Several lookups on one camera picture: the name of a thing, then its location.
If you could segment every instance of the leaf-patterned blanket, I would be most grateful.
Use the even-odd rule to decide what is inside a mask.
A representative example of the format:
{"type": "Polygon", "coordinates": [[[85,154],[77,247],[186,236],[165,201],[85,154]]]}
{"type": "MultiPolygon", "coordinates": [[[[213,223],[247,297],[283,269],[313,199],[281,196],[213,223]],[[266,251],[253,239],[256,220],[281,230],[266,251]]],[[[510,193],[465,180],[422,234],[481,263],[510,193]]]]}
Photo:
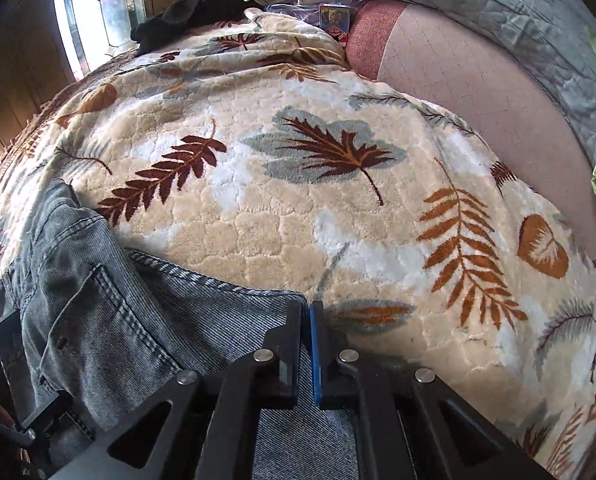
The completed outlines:
{"type": "Polygon", "coordinates": [[[578,478],[596,438],[596,271],[468,124],[275,14],[120,64],[3,161],[0,275],[61,177],[124,244],[323,300],[356,345],[434,368],[578,478]]]}

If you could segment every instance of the black garment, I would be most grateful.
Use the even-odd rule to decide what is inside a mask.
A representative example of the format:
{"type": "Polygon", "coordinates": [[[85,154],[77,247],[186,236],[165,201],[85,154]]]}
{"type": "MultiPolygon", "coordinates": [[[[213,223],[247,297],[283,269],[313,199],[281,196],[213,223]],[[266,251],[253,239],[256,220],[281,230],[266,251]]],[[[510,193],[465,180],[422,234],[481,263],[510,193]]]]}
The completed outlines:
{"type": "Polygon", "coordinates": [[[262,6],[254,1],[178,0],[165,12],[134,27],[132,40],[140,43],[138,56],[142,56],[175,40],[190,27],[241,20],[242,12],[249,7],[262,9],[262,6]]]}

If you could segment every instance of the gray denim garment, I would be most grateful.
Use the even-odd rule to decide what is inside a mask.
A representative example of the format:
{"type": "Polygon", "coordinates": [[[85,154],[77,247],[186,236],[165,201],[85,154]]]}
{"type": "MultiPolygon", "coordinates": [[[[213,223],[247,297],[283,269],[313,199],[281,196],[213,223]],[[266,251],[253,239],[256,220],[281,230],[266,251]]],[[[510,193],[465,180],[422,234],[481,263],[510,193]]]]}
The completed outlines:
{"type": "MultiPolygon", "coordinates": [[[[0,316],[18,309],[22,340],[1,349],[18,417],[54,390],[74,407],[52,439],[64,465],[178,371],[202,374],[259,348],[296,292],[252,290],[124,250],[107,222],[54,180],[0,280],[0,316]]],[[[350,419],[313,405],[302,350],[299,406],[263,410],[256,480],[356,479],[350,419]]]]}

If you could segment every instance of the gray quilted cover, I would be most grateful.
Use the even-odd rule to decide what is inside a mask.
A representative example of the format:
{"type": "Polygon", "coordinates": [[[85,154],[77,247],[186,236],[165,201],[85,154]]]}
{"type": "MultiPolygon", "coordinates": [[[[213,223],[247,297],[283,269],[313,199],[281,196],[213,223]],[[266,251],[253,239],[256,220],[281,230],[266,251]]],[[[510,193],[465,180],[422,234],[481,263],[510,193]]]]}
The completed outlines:
{"type": "Polygon", "coordinates": [[[559,105],[596,161],[596,19],[581,0],[407,0],[433,7],[505,48],[559,105]]]}

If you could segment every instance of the window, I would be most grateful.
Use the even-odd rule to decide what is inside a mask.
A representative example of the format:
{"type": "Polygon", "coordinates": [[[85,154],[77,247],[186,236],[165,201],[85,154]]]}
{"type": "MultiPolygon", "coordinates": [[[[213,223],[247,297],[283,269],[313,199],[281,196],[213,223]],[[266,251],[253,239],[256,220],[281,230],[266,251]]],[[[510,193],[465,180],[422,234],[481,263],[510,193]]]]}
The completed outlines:
{"type": "Polygon", "coordinates": [[[76,79],[131,48],[131,29],[146,19],[143,0],[54,0],[54,5],[76,79]]]}

